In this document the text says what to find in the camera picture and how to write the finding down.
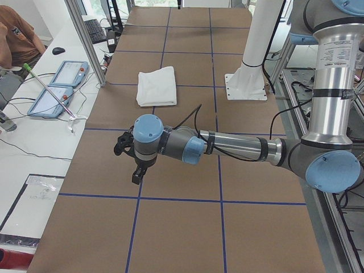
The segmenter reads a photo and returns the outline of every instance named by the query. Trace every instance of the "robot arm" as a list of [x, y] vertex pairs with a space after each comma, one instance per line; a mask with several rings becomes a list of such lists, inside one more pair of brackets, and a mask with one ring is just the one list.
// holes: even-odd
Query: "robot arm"
[[132, 182], [140, 184], [157, 155], [165, 155], [184, 163], [197, 164], [203, 154], [227, 155], [248, 162], [270, 162], [286, 168], [307, 183], [326, 192], [340, 192], [353, 185], [361, 167], [349, 151], [315, 148], [299, 140], [251, 138], [188, 127], [163, 126], [155, 115], [139, 117], [134, 126], [118, 138], [116, 155], [125, 152], [135, 159]]
[[354, 94], [355, 58], [364, 36], [364, 1], [296, 0], [292, 25], [296, 35], [313, 33], [318, 41], [311, 119], [301, 140], [265, 140], [187, 127], [174, 130], [163, 126], [155, 115], [143, 115], [118, 138], [114, 148], [116, 155], [125, 152], [135, 159], [133, 183], [142, 181], [158, 154], [190, 164], [197, 164], [202, 154], [219, 154], [270, 162], [324, 192], [352, 186], [361, 166], [351, 153], [346, 128]]

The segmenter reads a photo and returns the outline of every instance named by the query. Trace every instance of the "white desk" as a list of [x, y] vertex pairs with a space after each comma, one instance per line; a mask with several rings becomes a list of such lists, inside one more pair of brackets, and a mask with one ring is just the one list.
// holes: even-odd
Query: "white desk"
[[[54, 47], [63, 47], [65, 52], [55, 56], [52, 54]], [[104, 56], [102, 50], [108, 52], [106, 42], [95, 44], [94, 48], [98, 59], [101, 61]], [[34, 72], [37, 74], [54, 73], [64, 60], [88, 61], [71, 20], [65, 24], [58, 36], [54, 38], [42, 58], [35, 65]], [[49, 83], [51, 78], [52, 76], [42, 77], [46, 83]], [[14, 98], [36, 98], [42, 89], [41, 84], [32, 79], [20, 86]], [[96, 77], [93, 75], [81, 89], [87, 96], [87, 101], [80, 110], [80, 115], [88, 116], [90, 114], [98, 90], [99, 85]], [[83, 101], [84, 97], [77, 92], [73, 96], [69, 108], [76, 113]], [[15, 100], [12, 103], [16, 104], [20, 112], [26, 114], [32, 101]], [[9, 118], [20, 117], [20, 114], [12, 105], [7, 105], [4, 112]], [[68, 120], [68, 114], [63, 113], [59, 118]], [[0, 134], [1, 139], [37, 155], [70, 159], [75, 153], [85, 127], [85, 120], [76, 121], [74, 124], [75, 133], [71, 134], [67, 129], [67, 123], [58, 119], [46, 120], [39, 117], [24, 117], [15, 119], [14, 122], [18, 125], [18, 128], [9, 133], [2, 131]], [[29, 173], [65, 176], [69, 165], [70, 161], [29, 156], [15, 147], [0, 142], [0, 222], [5, 218]], [[35, 249], [26, 247], [0, 245], [0, 248], [28, 253], [35, 252]], [[0, 273], [9, 273], [9, 271], [0, 270]]]

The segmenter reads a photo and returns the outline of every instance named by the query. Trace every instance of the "person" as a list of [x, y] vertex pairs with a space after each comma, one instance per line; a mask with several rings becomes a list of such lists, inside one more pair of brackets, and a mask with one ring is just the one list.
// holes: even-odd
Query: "person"
[[[45, 50], [34, 28], [15, 10], [0, 5], [0, 66], [10, 69], [27, 63], [34, 67]], [[22, 78], [28, 75], [24, 68], [14, 73]]]

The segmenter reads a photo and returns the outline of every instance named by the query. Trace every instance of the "white pillar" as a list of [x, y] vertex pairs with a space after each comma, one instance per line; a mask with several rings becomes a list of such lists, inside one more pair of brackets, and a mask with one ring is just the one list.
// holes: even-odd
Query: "white pillar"
[[267, 100], [263, 63], [284, 0], [258, 0], [251, 22], [243, 62], [235, 74], [226, 74], [228, 100]]

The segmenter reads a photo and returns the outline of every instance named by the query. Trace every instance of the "window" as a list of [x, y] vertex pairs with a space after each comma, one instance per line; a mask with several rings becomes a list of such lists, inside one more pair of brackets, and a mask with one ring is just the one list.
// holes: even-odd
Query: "window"
[[[100, 0], [82, 0], [88, 15], [93, 15], [101, 20], [105, 18], [105, 13], [102, 10]], [[126, 1], [117, 0], [120, 17], [126, 19], [129, 15]], [[134, 0], [136, 6], [140, 7], [177, 7], [177, 0]]]

